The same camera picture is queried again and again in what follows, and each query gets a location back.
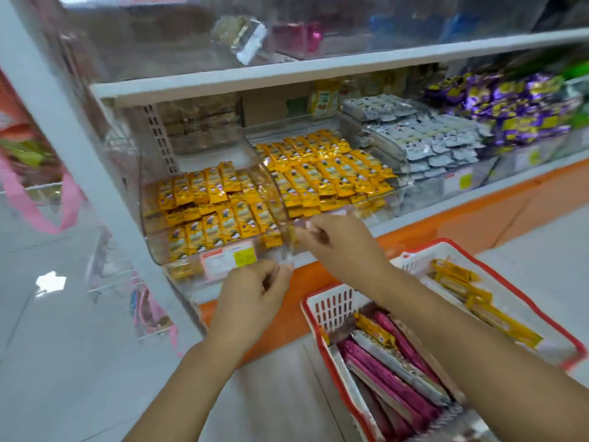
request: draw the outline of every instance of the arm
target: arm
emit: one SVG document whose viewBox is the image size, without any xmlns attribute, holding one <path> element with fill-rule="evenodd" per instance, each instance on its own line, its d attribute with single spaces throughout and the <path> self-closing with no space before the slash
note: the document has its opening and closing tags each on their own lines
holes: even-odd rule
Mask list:
<svg viewBox="0 0 589 442">
<path fill-rule="evenodd" d="M 589 390 L 393 267 L 360 220 L 316 215 L 311 223 L 299 240 L 336 278 L 407 324 L 500 440 L 587 438 Z"/>
<path fill-rule="evenodd" d="M 207 338 L 188 350 L 125 442 L 198 440 L 225 383 L 280 309 L 292 271 L 262 260 L 229 273 Z"/>
</svg>

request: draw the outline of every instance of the left hand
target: left hand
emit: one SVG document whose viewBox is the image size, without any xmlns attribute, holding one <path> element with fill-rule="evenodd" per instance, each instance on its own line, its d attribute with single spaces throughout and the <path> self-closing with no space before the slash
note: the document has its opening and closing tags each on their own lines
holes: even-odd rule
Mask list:
<svg viewBox="0 0 589 442">
<path fill-rule="evenodd" d="M 278 313 L 293 271 L 293 265 L 272 260 L 231 270 L 217 300 L 209 340 L 243 356 Z"/>
</svg>

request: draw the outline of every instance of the yellow sticker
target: yellow sticker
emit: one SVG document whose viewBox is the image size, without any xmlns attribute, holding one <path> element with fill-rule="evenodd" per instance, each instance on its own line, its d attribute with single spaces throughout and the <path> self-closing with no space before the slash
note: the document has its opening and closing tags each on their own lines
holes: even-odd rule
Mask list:
<svg viewBox="0 0 589 442">
<path fill-rule="evenodd" d="M 235 265 L 237 267 L 243 267 L 257 261 L 256 250 L 252 248 L 246 248 L 245 250 L 236 251 L 233 253 L 235 258 Z"/>
<path fill-rule="evenodd" d="M 470 189 L 472 187 L 472 173 L 460 177 L 460 190 Z"/>
<path fill-rule="evenodd" d="M 536 150 L 529 153 L 528 161 L 529 161 L 530 165 L 532 165 L 532 166 L 538 165 L 538 164 L 540 164 L 541 160 L 542 160 L 542 155 L 540 153 L 540 149 L 536 149 Z"/>
</svg>

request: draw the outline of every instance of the hand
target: hand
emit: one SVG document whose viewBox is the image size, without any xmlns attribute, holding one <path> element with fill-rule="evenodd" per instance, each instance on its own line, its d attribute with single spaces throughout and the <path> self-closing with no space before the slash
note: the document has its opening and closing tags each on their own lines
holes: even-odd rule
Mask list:
<svg viewBox="0 0 589 442">
<path fill-rule="evenodd" d="M 366 225 L 353 215 L 314 215 L 296 237 L 338 281 L 360 291 L 391 264 Z"/>
<path fill-rule="evenodd" d="M 261 260 L 235 268 L 223 282 L 209 339 L 243 356 L 278 313 L 294 266 Z"/>
</svg>

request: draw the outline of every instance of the right hand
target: right hand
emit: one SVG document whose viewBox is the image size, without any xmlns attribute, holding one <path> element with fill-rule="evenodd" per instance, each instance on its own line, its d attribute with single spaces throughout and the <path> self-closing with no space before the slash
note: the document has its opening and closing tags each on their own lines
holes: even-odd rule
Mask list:
<svg viewBox="0 0 589 442">
<path fill-rule="evenodd" d="M 296 237 L 338 280 L 360 291 L 391 270 L 363 221 L 353 215 L 314 215 Z"/>
</svg>

